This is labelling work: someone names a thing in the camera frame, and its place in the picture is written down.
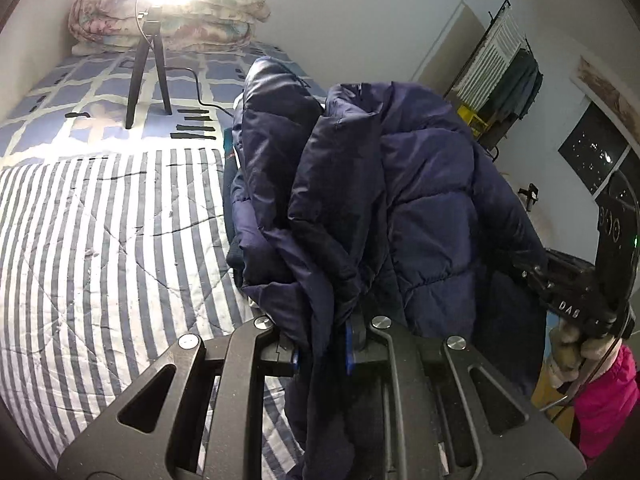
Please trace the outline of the right gloved hand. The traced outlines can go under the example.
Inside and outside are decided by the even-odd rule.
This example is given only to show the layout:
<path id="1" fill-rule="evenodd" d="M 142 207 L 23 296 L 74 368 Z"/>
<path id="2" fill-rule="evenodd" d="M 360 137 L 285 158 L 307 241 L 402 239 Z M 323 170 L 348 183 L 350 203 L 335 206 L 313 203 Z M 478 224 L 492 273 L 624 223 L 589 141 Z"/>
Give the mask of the right gloved hand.
<path id="1" fill-rule="evenodd" d="M 615 336 L 584 338 L 579 328 L 564 318 L 549 334 L 551 353 L 547 359 L 550 385 L 556 390 L 582 376 L 593 382 L 614 364 L 622 341 Z"/>

